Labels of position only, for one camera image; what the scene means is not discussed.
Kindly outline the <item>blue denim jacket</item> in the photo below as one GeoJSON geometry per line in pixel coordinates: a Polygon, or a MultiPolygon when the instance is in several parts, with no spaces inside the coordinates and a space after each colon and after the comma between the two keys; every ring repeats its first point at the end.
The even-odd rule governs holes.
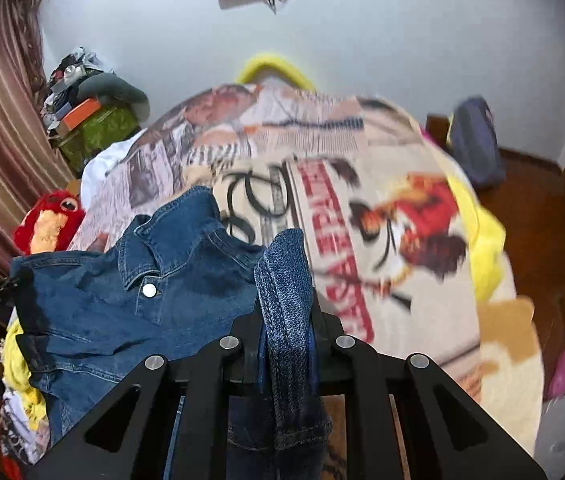
{"type": "Polygon", "coordinates": [[[316,479],[331,422],[315,392],[313,283],[298,229],[267,246],[229,235],[209,188],[140,214],[107,252],[42,252],[16,310],[17,343],[60,440],[147,356],[196,354],[260,310],[260,385],[229,404],[232,479],[316,479]]]}

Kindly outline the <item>pile of clutter clothes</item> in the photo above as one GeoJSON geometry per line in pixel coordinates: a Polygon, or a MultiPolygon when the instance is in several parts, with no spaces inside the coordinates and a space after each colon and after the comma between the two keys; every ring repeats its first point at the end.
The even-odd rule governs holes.
{"type": "Polygon", "coordinates": [[[150,115],[147,94],[119,77],[95,52],[78,47],[62,58],[46,82],[43,119],[60,119],[87,99],[130,107],[140,122],[150,115]]]}

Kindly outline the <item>red plush toy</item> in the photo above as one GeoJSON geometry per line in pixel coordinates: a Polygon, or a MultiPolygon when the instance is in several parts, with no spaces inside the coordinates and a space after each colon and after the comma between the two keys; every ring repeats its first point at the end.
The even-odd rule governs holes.
{"type": "Polygon", "coordinates": [[[43,195],[13,232],[13,243],[23,255],[67,250],[85,218],[76,196],[60,190],[43,195]]]}

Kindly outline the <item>yellow cloth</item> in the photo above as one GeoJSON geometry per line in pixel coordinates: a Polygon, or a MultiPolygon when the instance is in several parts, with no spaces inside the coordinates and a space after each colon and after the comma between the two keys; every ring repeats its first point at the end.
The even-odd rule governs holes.
{"type": "Polygon", "coordinates": [[[21,400],[28,428],[37,431],[40,423],[47,417],[46,402],[40,390],[30,384],[32,374],[17,342],[17,336],[23,334],[19,319],[14,318],[8,325],[2,346],[2,366],[7,386],[21,400]]]}

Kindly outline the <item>patterned printed bed cover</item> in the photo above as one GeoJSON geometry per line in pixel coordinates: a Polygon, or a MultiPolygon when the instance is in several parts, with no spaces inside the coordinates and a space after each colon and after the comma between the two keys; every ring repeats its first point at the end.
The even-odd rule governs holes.
{"type": "Polygon", "coordinates": [[[301,230],[321,305],[349,334],[431,356],[533,450],[544,386],[533,303],[516,292],[503,226],[409,113],[264,84],[202,92],[109,171],[72,247],[115,242],[136,214],[196,185],[247,243],[301,230]]]}

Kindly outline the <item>striped brown curtain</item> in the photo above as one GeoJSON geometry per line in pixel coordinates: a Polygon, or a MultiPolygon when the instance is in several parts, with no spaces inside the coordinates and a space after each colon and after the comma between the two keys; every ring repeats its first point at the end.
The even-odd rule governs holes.
{"type": "Polygon", "coordinates": [[[0,0],[0,278],[18,253],[12,233],[36,200],[72,174],[40,119],[46,99],[40,0],[0,0]]]}

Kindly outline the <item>white cloth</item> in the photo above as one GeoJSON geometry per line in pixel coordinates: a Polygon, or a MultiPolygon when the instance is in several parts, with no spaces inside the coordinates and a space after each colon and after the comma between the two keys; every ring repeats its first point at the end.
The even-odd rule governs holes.
{"type": "Polygon", "coordinates": [[[134,143],[147,131],[146,128],[135,133],[130,139],[114,142],[90,160],[85,166],[80,188],[82,207],[88,209],[104,184],[109,172],[127,155],[134,143]]]}

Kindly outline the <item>pink object on floor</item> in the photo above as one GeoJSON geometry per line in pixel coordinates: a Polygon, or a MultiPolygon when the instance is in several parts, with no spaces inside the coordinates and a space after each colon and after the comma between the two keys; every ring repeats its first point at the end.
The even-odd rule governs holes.
{"type": "Polygon", "coordinates": [[[554,374],[549,381],[546,396],[548,400],[559,399],[565,395],[565,350],[560,353],[554,374]]]}

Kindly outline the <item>orange box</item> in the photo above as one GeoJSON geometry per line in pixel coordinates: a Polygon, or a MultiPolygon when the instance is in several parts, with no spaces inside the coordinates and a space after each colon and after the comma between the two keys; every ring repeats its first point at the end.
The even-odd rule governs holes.
{"type": "Polygon", "coordinates": [[[85,122],[90,116],[97,113],[100,108],[101,104],[97,99],[88,98],[72,108],[72,110],[62,118],[62,124],[71,131],[81,125],[82,122],[85,122]]]}

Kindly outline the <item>green storage bag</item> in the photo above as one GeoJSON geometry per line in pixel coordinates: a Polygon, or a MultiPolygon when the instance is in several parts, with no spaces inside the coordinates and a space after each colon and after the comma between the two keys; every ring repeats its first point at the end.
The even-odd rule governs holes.
{"type": "Polygon", "coordinates": [[[130,108],[107,105],[68,133],[57,148],[70,170],[79,176],[96,155],[115,142],[130,139],[139,130],[130,108]]]}

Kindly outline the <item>purple grey bag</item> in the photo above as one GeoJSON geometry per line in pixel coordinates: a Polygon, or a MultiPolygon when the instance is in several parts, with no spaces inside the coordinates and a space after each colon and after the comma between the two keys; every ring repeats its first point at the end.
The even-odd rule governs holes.
{"type": "Polygon", "coordinates": [[[449,147],[474,188],[493,188],[505,181],[493,115],[482,96],[472,96],[455,107],[449,147]]]}

